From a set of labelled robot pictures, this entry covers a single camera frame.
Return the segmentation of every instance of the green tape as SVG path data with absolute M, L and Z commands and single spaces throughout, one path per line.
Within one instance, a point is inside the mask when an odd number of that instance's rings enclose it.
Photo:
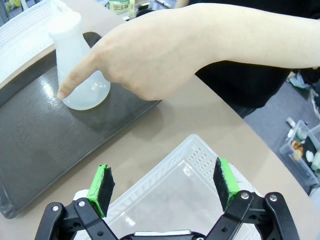
M 105 170 L 109 169 L 110 166 L 107 164 L 100 165 L 95 173 L 95 176 L 93 178 L 91 187 L 89 189 L 88 194 L 86 195 L 86 198 L 91 202 L 91 204 L 96 208 L 99 215 L 103 218 L 105 217 L 105 214 L 103 210 L 100 207 L 98 196 L 100 193 L 100 188 L 104 180 Z
M 227 205 L 229 205 L 233 197 L 240 191 L 240 188 L 234 176 L 234 173 L 231 171 L 231 168 L 228 164 L 227 159 L 220 158 L 220 162 L 221 162 L 222 175 L 229 191 L 229 196 L 227 200 L 228 202 Z

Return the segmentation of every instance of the beige tabletop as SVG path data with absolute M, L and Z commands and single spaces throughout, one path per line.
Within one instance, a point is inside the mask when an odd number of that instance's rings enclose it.
M 85 32 L 104 35 L 122 23 L 93 0 L 66 3 L 82 14 Z M 316 239 L 320 212 L 312 201 L 257 134 L 197 77 L 80 162 L 17 217 L 6 219 L 1 215 L 0 239 L 33 239 L 46 205 L 69 204 L 77 191 L 90 187 L 100 164 L 112 168 L 115 200 L 190 134 L 198 134 L 217 154 L 227 158 L 260 193 L 282 193 L 301 239 Z

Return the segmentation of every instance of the gray tray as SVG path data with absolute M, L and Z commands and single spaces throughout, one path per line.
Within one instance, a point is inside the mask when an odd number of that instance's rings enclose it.
M 100 39 L 84 36 L 91 46 Z M 159 103 L 111 84 L 100 105 L 77 111 L 57 99 L 57 90 L 55 52 L 0 90 L 0 211 L 6 218 Z

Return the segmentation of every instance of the translucent bottle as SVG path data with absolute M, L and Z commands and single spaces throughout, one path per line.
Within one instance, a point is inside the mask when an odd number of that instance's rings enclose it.
M 49 36 L 56 49 L 59 86 L 73 67 L 85 57 L 90 47 L 82 34 L 82 18 L 78 12 L 63 12 L 48 24 Z M 87 110 L 100 104 L 108 95 L 110 82 L 100 71 L 94 72 L 66 97 L 63 102 L 74 110 Z

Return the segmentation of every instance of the bolt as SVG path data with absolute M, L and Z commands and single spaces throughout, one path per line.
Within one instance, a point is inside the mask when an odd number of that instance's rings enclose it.
M 243 199 L 248 199 L 249 198 L 249 194 L 246 192 L 241 193 L 241 198 Z
M 78 205 L 79 205 L 80 207 L 83 207 L 84 205 L 86 205 L 86 203 L 85 203 L 84 201 L 80 201 L 80 202 L 78 203 Z
M 270 196 L 270 200 L 271 200 L 272 202 L 277 201 L 277 196 L 272 194 L 272 195 Z
M 58 211 L 59 207 L 57 205 L 52 207 L 52 211 Z

